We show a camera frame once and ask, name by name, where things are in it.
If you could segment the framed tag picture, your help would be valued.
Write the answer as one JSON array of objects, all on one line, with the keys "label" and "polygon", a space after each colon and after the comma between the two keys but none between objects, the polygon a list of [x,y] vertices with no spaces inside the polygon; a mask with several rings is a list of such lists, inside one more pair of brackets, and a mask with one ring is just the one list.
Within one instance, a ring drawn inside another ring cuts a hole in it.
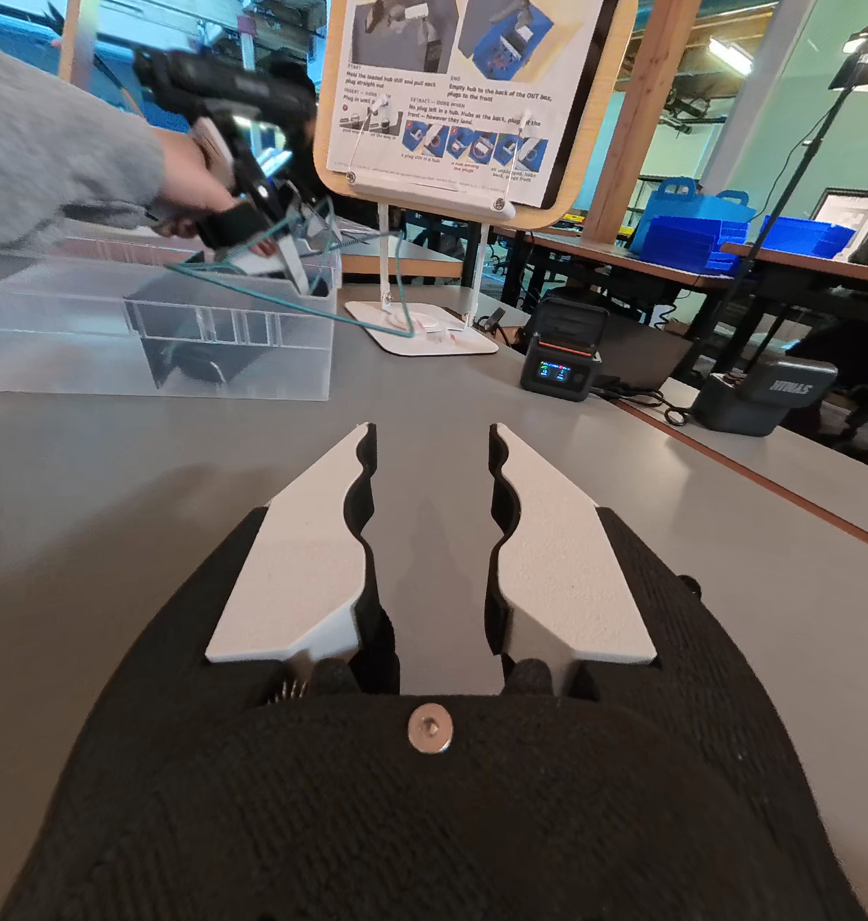
[{"label": "framed tag picture", "polygon": [[868,190],[828,187],[821,194],[811,219],[839,224],[853,231],[852,239],[837,255],[837,261],[848,261],[851,255],[868,242]]}]

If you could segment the wooden post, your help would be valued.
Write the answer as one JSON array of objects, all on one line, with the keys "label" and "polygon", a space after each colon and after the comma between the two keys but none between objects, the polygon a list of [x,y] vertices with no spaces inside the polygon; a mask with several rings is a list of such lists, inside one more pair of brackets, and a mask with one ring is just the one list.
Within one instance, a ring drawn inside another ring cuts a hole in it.
[{"label": "wooden post", "polygon": [[582,227],[584,247],[616,240],[700,5],[699,1],[656,1],[651,7]]}]

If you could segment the blue tray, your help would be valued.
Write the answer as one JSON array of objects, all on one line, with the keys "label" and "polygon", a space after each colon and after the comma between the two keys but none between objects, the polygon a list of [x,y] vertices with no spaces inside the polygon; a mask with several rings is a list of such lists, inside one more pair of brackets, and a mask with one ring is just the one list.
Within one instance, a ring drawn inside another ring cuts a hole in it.
[{"label": "blue tray", "polygon": [[762,243],[762,249],[833,260],[856,236],[851,227],[804,218],[779,216]]}]

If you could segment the small black device with screen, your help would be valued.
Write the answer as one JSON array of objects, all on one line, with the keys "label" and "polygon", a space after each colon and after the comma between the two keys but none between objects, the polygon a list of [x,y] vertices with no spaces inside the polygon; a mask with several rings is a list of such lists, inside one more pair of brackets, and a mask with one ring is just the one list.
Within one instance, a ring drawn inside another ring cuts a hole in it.
[{"label": "small black device with screen", "polygon": [[609,311],[551,294],[526,325],[520,388],[564,401],[583,402],[601,370],[600,345]]}]

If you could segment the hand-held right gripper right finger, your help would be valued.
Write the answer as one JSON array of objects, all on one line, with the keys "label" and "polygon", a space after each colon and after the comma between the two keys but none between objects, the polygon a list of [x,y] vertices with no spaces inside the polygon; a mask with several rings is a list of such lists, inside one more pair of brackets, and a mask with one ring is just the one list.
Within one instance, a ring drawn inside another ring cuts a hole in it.
[{"label": "hand-held right gripper right finger", "polygon": [[599,506],[504,424],[488,433],[500,529],[488,564],[486,640],[506,677],[523,661],[566,695],[585,662],[651,664],[657,651]]}]

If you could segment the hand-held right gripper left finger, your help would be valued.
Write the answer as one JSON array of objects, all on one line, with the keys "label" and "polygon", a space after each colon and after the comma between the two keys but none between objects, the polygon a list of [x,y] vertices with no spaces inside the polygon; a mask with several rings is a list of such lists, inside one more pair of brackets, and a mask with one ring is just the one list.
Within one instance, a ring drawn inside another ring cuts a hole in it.
[{"label": "hand-held right gripper left finger", "polygon": [[267,503],[208,662],[279,662],[305,685],[336,659],[365,693],[398,692],[394,628],[362,533],[377,464],[376,425],[357,425]]}]

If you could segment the clear acrylic box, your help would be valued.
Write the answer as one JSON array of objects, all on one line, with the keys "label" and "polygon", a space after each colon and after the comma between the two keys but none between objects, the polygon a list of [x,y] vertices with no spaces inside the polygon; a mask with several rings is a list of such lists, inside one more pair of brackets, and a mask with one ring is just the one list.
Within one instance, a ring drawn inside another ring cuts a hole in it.
[{"label": "clear acrylic box", "polygon": [[213,259],[197,240],[74,224],[0,250],[0,392],[325,401],[341,260],[297,244],[309,297],[250,253],[229,286],[173,270]]}]

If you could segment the person's left hand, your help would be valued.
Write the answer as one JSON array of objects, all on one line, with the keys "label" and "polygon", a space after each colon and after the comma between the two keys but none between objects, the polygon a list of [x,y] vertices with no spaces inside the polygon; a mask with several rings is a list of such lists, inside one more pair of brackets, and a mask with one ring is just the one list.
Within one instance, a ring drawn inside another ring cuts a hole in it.
[{"label": "person's left hand", "polygon": [[228,212],[237,202],[211,174],[204,152],[190,135],[157,127],[152,132],[164,157],[157,199],[164,216],[152,229],[159,236],[194,238],[198,220]]}]

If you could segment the white sign stand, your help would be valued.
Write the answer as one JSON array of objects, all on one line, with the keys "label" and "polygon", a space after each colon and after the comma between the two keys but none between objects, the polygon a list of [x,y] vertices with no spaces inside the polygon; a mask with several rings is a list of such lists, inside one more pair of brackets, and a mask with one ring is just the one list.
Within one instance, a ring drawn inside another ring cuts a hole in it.
[{"label": "white sign stand", "polygon": [[378,300],[348,300],[347,318],[371,336],[384,352],[400,357],[459,357],[488,355],[498,350],[494,338],[474,327],[474,319],[484,273],[484,254],[476,256],[474,283],[467,289],[466,307],[461,318],[433,303],[411,303],[406,299],[402,276],[404,239],[393,234],[389,207],[439,203],[460,205],[474,217],[483,219],[481,239],[497,218],[514,217],[515,206],[506,191],[475,191],[457,182],[422,181],[405,178],[391,171],[369,167],[349,167],[350,190],[378,203],[380,225],[380,295]]}]

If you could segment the wooden top table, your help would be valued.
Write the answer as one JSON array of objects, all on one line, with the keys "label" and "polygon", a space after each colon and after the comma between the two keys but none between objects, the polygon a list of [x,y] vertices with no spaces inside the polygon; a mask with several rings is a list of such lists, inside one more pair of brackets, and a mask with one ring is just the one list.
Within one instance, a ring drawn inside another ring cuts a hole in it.
[{"label": "wooden top table", "polygon": [[757,251],[754,263],[758,267],[784,268],[815,275],[824,280],[832,280],[840,286],[855,290],[868,291],[868,266],[843,260],[826,260],[816,256],[806,256],[761,248]]},{"label": "wooden top table", "polygon": [[[638,259],[614,244],[582,243],[576,236],[553,232],[514,231],[499,227],[507,239],[509,258],[500,300],[511,307],[532,310],[551,278],[561,276],[578,288],[603,295],[614,312],[649,324],[658,307],[671,309],[669,326],[691,342],[704,341],[715,330],[720,303],[731,285],[727,275],[687,272]],[[676,322],[682,293],[701,295],[703,301],[689,324]]]}]

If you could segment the black power pack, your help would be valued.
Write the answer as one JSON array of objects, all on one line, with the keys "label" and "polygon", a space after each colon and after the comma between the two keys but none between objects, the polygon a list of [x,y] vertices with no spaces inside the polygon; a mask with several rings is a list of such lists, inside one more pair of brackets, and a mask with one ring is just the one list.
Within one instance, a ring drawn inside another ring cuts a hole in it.
[{"label": "black power pack", "polygon": [[766,437],[790,412],[819,401],[837,376],[827,362],[773,355],[744,374],[710,373],[689,416],[712,431]]}]

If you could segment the person's left forearm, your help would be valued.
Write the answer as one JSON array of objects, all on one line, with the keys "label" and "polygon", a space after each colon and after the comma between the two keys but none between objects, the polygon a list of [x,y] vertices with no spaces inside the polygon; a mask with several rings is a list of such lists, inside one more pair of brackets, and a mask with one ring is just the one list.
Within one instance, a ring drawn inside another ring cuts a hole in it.
[{"label": "person's left forearm", "polygon": [[45,248],[68,219],[148,224],[163,178],[146,121],[0,50],[0,249]]}]

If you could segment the stack of blue trays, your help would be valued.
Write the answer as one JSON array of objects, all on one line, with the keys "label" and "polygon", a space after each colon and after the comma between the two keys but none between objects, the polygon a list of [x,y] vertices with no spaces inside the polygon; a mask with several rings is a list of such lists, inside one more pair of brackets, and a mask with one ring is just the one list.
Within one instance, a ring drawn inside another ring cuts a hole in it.
[{"label": "stack of blue trays", "polygon": [[635,234],[629,250],[637,259],[693,275],[733,275],[739,257],[722,247],[744,244],[749,228],[750,222],[658,215],[643,236]]}]

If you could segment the black light stand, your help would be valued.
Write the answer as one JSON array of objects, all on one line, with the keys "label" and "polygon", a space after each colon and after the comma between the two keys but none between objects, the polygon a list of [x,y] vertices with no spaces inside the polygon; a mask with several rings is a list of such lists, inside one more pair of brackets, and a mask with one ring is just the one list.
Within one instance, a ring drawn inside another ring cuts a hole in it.
[{"label": "black light stand", "polygon": [[815,125],[814,130],[807,135],[808,143],[805,146],[804,153],[802,154],[797,167],[792,173],[788,184],[781,192],[777,202],[774,204],[774,207],[770,211],[768,219],[762,224],[758,236],[748,250],[748,254],[742,259],[738,272],[734,276],[734,280],[732,281],[730,287],[727,289],[726,294],[716,308],[715,315],[713,317],[715,320],[718,320],[719,315],[724,311],[726,307],[731,305],[732,301],[743,288],[746,279],[752,272],[757,255],[764,246],[765,241],[769,236],[769,233],[772,231],[775,222],[785,210],[793,192],[797,189],[798,184],[808,170],[811,162],[816,157],[825,136],[830,131],[830,128],[833,125],[833,122],[839,114],[840,110],[843,108],[848,97],[855,90],[856,85],[860,83],[862,71],[865,69],[867,64],[868,54],[861,55],[856,61],[852,74],[847,78],[846,82],[843,84],[843,87],[837,90],[837,96],[835,97],[831,108],[828,109],[828,111],[824,114],[822,120]]}]

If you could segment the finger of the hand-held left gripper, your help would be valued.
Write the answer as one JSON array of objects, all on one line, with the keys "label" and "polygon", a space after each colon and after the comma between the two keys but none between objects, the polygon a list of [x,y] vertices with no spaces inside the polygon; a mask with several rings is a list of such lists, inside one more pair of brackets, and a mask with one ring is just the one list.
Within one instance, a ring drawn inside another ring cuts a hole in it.
[{"label": "finger of the hand-held left gripper", "polygon": [[290,232],[278,232],[247,246],[251,259],[247,274],[256,278],[286,279],[299,294],[311,295],[312,282],[302,263],[295,237]]}]

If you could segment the instruction sign board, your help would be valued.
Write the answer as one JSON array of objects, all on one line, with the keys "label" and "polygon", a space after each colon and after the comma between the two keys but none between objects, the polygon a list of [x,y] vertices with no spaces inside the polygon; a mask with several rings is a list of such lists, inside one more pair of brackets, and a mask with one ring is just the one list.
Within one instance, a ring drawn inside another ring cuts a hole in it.
[{"label": "instruction sign board", "polygon": [[330,190],[537,229],[576,200],[636,2],[329,2]]}]

